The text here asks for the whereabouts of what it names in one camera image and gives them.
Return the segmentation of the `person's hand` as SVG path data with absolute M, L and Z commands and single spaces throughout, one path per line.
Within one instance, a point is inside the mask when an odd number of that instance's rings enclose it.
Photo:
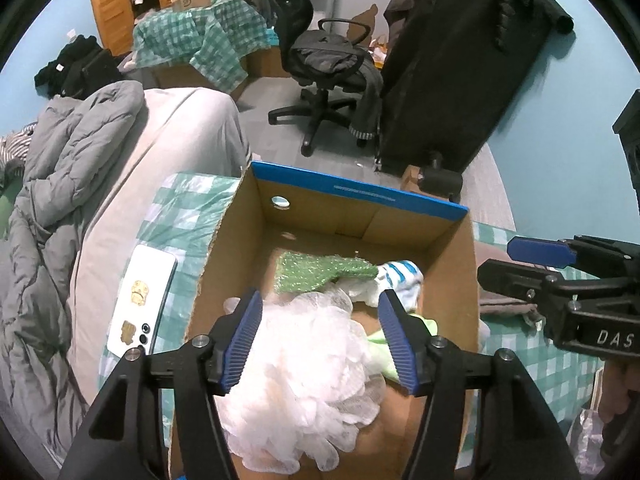
M 615 416 L 623 415 L 631 404 L 630 393 L 640 390 L 639 362 L 625 364 L 606 361 L 602 377 L 602 396 L 599 415 L 608 424 Z

